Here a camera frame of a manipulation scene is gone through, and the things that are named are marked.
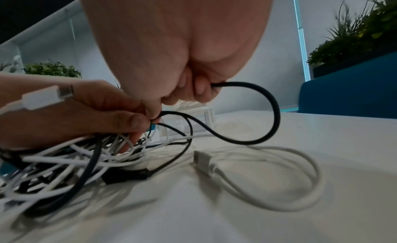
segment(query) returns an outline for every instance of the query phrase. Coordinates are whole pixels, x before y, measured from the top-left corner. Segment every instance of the planter box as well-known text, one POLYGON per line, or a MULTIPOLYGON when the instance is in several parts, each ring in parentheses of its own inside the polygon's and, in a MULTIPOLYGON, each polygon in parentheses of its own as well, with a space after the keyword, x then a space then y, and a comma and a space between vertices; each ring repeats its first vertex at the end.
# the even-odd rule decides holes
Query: planter box
POLYGON ((349 58, 343 62, 337 63, 337 64, 333 64, 333 65, 323 64, 321 66, 313 68, 313 77, 316 79, 321 76, 333 73, 335 71, 349 68, 356 64, 360 64, 365 61, 369 61, 371 59, 374 59, 374 58, 377 58, 377 57, 380 57, 380 56, 383 56, 383 55, 386 55, 389 53, 393 53, 393 52, 397 52, 397 41, 390 43, 388 45, 383 45, 383 46, 379 47, 379 49, 377 49, 377 50, 364 52, 363 54, 360 54, 359 56, 351 57, 351 58, 349 58))
POLYGON ((397 52, 305 82, 299 112, 397 119, 397 52))

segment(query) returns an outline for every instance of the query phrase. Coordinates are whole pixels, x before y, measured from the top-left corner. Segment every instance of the white table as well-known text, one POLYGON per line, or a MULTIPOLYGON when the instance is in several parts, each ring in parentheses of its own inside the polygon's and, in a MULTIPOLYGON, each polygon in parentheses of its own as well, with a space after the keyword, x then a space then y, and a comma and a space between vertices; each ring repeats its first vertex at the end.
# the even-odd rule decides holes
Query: white table
MULTIPOLYGON (((272 121, 271 112, 234 112, 217 116, 217 131, 252 139, 272 121)), ((3 219, 1 242, 397 242, 397 120, 282 113, 279 131, 265 144, 321 162, 327 187, 315 206, 268 211, 219 189, 190 165, 194 150, 224 159, 222 169, 252 193, 291 194, 308 181, 271 162, 293 155, 200 138, 177 166, 149 181, 96 187, 46 222, 3 219)), ((151 166, 181 149, 153 152, 163 160, 151 166)))

